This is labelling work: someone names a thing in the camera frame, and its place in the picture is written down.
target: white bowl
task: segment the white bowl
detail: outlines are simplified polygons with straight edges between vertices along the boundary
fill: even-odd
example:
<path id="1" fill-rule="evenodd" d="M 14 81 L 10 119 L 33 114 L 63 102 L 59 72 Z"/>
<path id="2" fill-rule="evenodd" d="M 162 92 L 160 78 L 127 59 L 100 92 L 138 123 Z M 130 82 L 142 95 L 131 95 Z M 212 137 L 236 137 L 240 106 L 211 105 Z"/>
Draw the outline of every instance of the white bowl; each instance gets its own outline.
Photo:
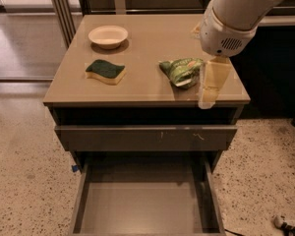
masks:
<path id="1" fill-rule="evenodd" d="M 117 26 L 99 27 L 88 34 L 89 40 L 102 49 L 117 48 L 127 37 L 127 30 Z"/>

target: floor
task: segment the floor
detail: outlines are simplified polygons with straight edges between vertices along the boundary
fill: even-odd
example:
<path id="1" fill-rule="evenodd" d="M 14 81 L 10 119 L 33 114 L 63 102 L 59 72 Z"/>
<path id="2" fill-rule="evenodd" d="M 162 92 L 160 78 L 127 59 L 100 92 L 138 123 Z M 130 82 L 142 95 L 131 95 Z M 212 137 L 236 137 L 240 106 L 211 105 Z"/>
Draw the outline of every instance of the floor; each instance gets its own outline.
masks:
<path id="1" fill-rule="evenodd" d="M 0 15 L 0 76 L 53 76 L 64 55 L 53 16 Z M 0 84 L 0 236 L 68 232 L 80 173 L 72 172 L 74 162 L 42 105 L 48 86 Z M 214 184 L 225 228 L 249 236 L 283 235 L 272 220 L 277 214 L 295 219 L 290 120 L 239 120 Z"/>

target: table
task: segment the table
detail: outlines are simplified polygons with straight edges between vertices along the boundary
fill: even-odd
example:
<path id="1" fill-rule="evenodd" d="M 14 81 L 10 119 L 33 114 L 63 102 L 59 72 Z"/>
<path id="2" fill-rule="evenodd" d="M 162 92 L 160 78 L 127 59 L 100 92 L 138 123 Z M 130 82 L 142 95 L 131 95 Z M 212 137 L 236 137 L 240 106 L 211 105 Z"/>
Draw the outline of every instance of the table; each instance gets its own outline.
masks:
<path id="1" fill-rule="evenodd" d="M 200 19 L 201 15 L 84 16 L 43 99 L 55 120 L 55 132 L 62 146 L 82 171 L 70 235 L 103 233 L 92 228 L 95 224 L 90 219 L 93 214 L 86 212 L 89 188 L 96 184 L 90 176 L 102 160 L 96 155 L 103 153 L 109 154 L 108 157 L 130 153 L 131 158 L 134 154 L 147 157 L 152 154 L 166 157 L 172 153 L 184 157 L 181 153 L 188 154 L 186 161 L 199 164 L 203 172 L 188 171 L 194 173 L 197 183 L 194 189 L 202 190 L 203 196 L 207 197 L 199 201 L 206 213 L 204 216 L 201 212 L 201 235 L 225 235 L 211 172 L 222 152 L 228 149 L 237 130 L 236 121 L 250 98 L 232 69 L 216 105 L 210 110 L 201 110 L 198 87 L 174 88 L 158 68 L 159 61 L 188 57 L 206 61 L 211 58 L 202 52 L 199 40 L 190 33 Z M 88 40 L 92 29 L 105 25 L 121 26 L 129 32 L 127 41 L 118 49 L 101 50 Z M 124 64 L 126 76 L 117 86 L 86 79 L 85 69 L 95 59 Z M 148 234 L 149 231 L 134 233 Z"/>

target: drawer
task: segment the drawer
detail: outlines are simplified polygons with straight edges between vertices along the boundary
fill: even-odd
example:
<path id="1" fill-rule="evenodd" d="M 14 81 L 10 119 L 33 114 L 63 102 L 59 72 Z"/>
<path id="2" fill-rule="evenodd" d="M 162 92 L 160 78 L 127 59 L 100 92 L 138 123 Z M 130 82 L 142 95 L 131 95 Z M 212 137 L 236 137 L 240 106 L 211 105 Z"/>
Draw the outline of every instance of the drawer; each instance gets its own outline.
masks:
<path id="1" fill-rule="evenodd" d="M 207 159 L 171 155 L 88 157 L 69 235 L 225 236 Z"/>
<path id="2" fill-rule="evenodd" d="M 233 125 L 56 126 L 67 151 L 227 150 Z"/>

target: terrazzo floor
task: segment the terrazzo floor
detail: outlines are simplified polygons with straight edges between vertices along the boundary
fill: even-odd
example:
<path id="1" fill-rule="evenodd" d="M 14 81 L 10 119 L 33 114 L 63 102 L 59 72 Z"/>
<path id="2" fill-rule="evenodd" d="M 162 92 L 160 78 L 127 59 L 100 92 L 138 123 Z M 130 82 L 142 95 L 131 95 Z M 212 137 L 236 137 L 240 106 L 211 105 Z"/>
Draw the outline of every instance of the terrazzo floor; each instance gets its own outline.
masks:
<path id="1" fill-rule="evenodd" d="M 63 53 L 54 55 L 56 67 Z M 81 175 L 72 172 L 74 162 L 42 104 L 48 86 L 0 84 L 0 236 L 68 232 Z M 288 119 L 239 120 L 237 126 L 214 172 L 224 227 L 283 235 L 272 220 L 277 214 L 295 219 L 295 128 Z"/>

